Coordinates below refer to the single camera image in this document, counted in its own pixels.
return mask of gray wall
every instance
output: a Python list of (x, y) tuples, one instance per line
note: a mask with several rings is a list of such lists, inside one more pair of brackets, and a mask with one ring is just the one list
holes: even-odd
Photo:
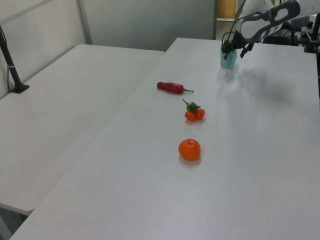
[(79, 0), (88, 42), (166, 51), (177, 37), (213, 39), (216, 0)]
[[(20, 14), (12, 11), (14, 16), (11, 18), (0, 18), (0, 25), (22, 82), (40, 72), (74, 46), (85, 43), (77, 0), (32, 2), (44, 4), (38, 4), (35, 8), (31, 7), (27, 9), (28, 11), (22, 12), (18, 6), (17, 13), (20, 11)], [(14, 85), (11, 78), (10, 83), (12, 89)], [(0, 99), (7, 93), (7, 64), (0, 51)]]

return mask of table surface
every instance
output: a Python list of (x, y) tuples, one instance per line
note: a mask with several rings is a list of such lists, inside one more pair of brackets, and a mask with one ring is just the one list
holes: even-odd
[(0, 207), (30, 214), (159, 59), (78, 45), (0, 100)]
[[(12, 240), (318, 239), (316, 56), (257, 44), (229, 70), (220, 46), (178, 38)], [(205, 120), (187, 122), (182, 99)]]

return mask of green tomato stem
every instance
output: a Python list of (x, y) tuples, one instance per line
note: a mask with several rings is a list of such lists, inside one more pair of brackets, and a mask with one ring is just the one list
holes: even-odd
[(190, 92), (190, 93), (194, 93), (194, 91), (193, 90), (188, 90), (188, 89), (183, 89), (183, 92)]
[(190, 105), (190, 103), (186, 102), (184, 99), (182, 99), (182, 101), (184, 101), (185, 104), (187, 104), (188, 106)]

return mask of tangerine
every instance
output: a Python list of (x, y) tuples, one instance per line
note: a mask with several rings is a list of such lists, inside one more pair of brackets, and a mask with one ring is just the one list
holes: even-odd
[(179, 153), (187, 161), (195, 161), (200, 157), (201, 147), (197, 140), (186, 139), (179, 145)]

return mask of black mount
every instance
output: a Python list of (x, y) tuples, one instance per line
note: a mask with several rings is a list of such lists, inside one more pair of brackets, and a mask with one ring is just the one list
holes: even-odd
[(23, 91), (27, 90), (30, 86), (28, 85), (24, 85), (19, 78), (19, 75), (17, 73), (15, 64), (11, 58), (10, 52), (8, 50), (8, 46), (7, 46), (7, 42), (5, 40), (5, 36), (4, 33), (2, 32), (2, 29), (0, 29), (0, 48), (2, 50), (3, 56), (5, 58), (6, 64), (8, 65), (8, 68), (10, 70), (10, 73), (12, 75), (14, 84), (15, 84), (15, 88), (13, 90), (11, 90), (11, 92), (16, 93), (16, 94), (20, 94)]
[(299, 38), (298, 42), (304, 45), (304, 52), (311, 54), (319, 54), (318, 47), (320, 47), (320, 40), (318, 39), (318, 32), (320, 28), (320, 13), (316, 15), (313, 26), (311, 39), (308, 36)]

